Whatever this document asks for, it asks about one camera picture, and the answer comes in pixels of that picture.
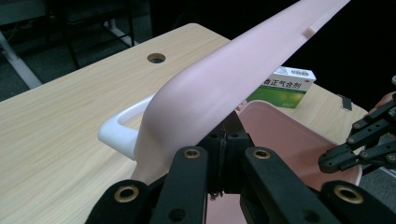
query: white handle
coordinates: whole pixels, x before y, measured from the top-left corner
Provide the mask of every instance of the white handle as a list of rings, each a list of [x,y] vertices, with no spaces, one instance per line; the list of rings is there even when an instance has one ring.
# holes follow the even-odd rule
[[[114,148],[122,155],[135,161],[134,158],[134,145],[136,143],[138,131],[124,126],[124,124],[143,113],[151,101],[154,94],[146,99],[132,105],[120,113],[106,120],[99,129],[99,141]]]

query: light wood grain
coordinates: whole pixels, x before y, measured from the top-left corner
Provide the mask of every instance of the light wood grain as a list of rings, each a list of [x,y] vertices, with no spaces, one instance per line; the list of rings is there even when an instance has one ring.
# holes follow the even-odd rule
[[[135,163],[99,142],[103,121],[156,92],[229,40],[189,24],[0,103],[0,222],[84,223]],[[151,53],[165,55],[150,63]],[[282,109],[337,143],[366,112],[314,85]],[[138,128],[140,119],[128,122]]]

